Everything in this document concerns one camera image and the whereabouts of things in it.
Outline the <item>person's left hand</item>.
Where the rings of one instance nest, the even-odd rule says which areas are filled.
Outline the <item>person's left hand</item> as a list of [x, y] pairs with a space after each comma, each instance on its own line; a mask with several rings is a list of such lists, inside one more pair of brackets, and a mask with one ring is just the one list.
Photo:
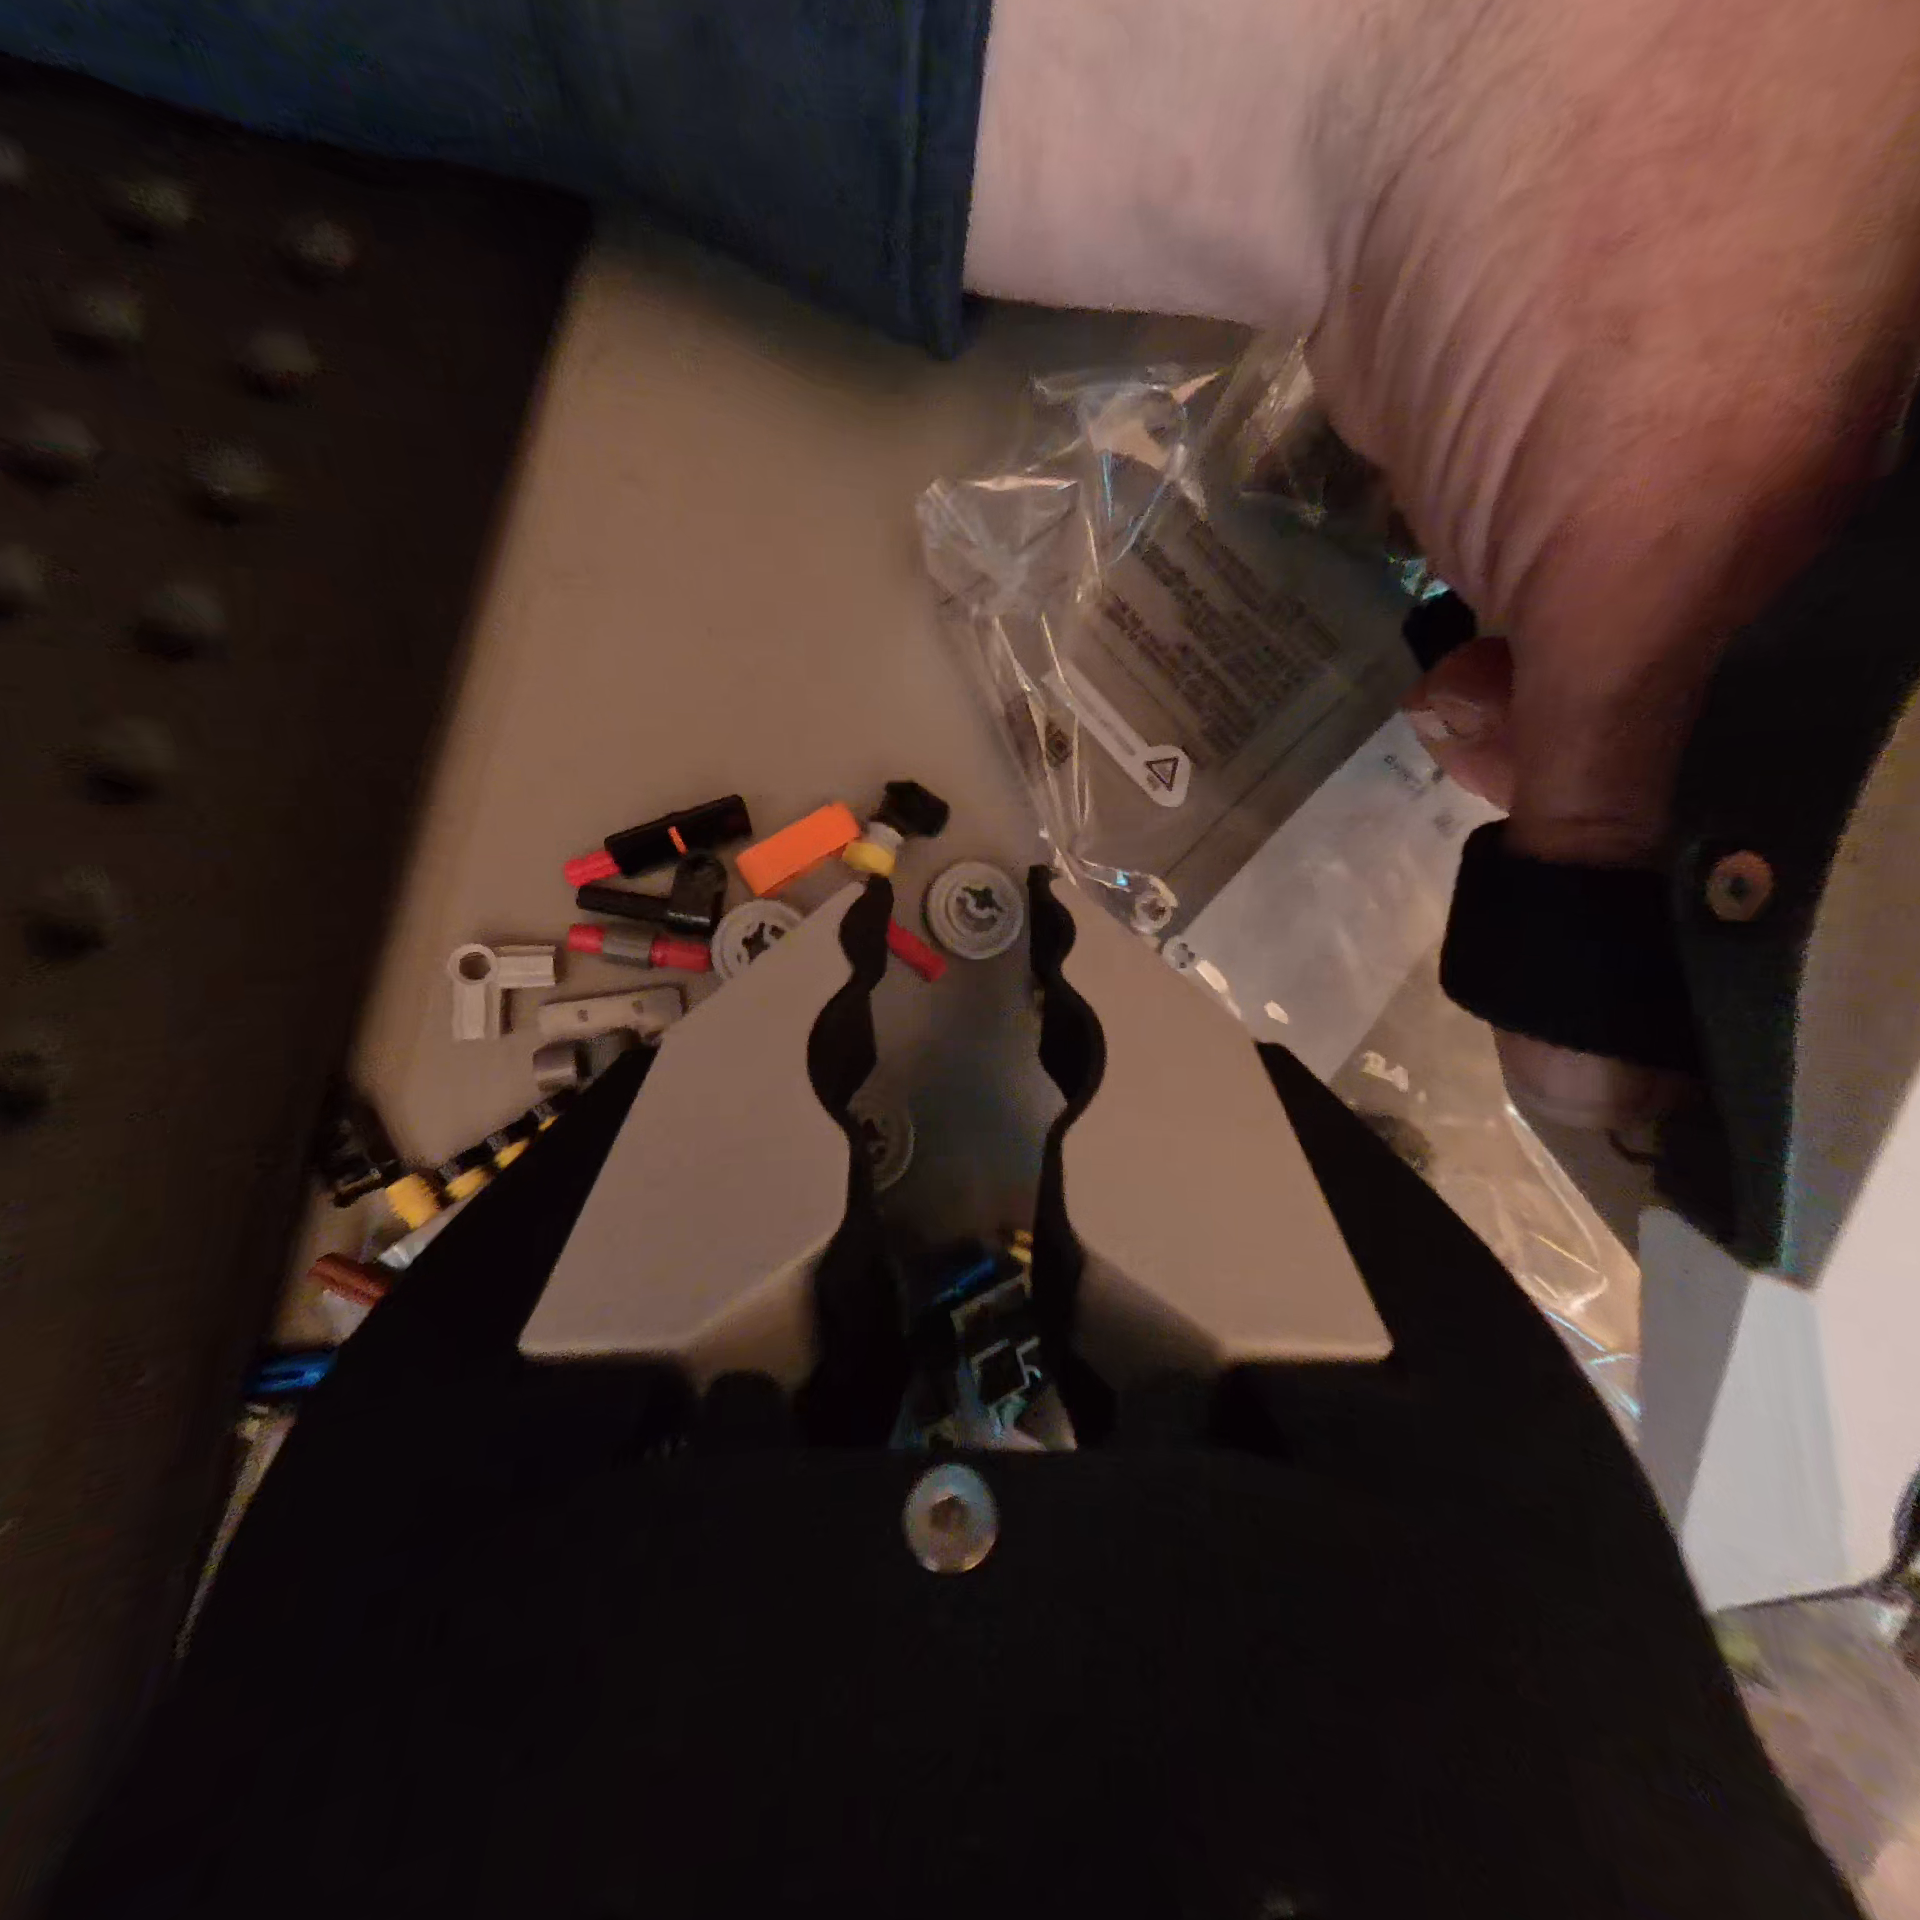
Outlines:
[[1917, 5], [1345, 5], [1323, 83], [1313, 380], [1509, 647], [1430, 695], [1454, 769], [1647, 870], [1917, 385]]

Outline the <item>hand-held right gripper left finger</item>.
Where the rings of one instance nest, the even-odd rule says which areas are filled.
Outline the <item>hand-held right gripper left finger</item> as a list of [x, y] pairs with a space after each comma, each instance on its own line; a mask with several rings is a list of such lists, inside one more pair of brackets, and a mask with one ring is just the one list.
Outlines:
[[536, 1366], [757, 1375], [802, 1429], [892, 1429], [902, 1301], [851, 1103], [892, 888], [849, 882], [661, 1042], [519, 1328]]

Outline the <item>black perforated board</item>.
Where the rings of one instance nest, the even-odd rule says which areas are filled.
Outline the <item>black perforated board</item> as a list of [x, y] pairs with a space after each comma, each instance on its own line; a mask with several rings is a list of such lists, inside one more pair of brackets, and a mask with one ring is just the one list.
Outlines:
[[169, 1661], [584, 245], [3, 60], [3, 1918]]

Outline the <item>flat clear empty bag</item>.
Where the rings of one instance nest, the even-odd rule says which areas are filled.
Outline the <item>flat clear empty bag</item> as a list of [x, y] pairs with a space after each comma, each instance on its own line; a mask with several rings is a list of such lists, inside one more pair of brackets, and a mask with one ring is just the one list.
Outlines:
[[1011, 446], [922, 495], [919, 539], [1043, 856], [1154, 947], [1335, 778], [1436, 831], [1441, 895], [1493, 819], [1402, 710], [1445, 586], [1276, 332], [1032, 375]]

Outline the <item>serrated white paper bag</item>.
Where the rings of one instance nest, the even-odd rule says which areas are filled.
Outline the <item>serrated white paper bag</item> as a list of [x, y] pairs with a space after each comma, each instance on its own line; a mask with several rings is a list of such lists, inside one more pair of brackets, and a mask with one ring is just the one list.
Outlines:
[[1391, 717], [1164, 962], [1328, 1081], [1445, 939], [1461, 852], [1496, 818]]

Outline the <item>orange toy panel piece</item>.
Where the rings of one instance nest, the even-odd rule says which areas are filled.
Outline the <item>orange toy panel piece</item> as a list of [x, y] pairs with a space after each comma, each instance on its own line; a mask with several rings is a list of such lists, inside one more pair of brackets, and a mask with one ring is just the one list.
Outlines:
[[822, 804], [744, 845], [734, 871], [749, 895], [770, 900], [839, 860], [856, 839], [861, 839], [861, 819], [847, 804]]

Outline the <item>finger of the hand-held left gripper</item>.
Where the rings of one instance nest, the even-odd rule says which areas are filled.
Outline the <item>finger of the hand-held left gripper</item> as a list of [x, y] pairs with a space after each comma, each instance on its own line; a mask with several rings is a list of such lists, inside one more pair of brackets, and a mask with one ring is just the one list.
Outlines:
[[1797, 994], [1790, 1274], [1818, 1283], [1917, 1074], [1917, 721], [1866, 778]]

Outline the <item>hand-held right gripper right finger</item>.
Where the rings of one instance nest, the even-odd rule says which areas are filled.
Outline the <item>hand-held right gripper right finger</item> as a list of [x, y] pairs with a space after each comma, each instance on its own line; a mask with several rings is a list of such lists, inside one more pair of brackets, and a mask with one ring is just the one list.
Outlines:
[[1073, 1429], [1261, 1369], [1382, 1366], [1391, 1333], [1249, 1028], [1090, 893], [1032, 865], [1037, 1064], [1061, 1098], [1032, 1306]]

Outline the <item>thin clear plastic bag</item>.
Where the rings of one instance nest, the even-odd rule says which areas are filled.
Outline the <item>thin clear plastic bag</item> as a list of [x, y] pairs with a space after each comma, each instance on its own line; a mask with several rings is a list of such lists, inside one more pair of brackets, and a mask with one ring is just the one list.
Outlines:
[[1639, 1438], [1639, 1261], [1513, 1103], [1493, 1036], [1412, 975], [1331, 1090], [1501, 1261]]

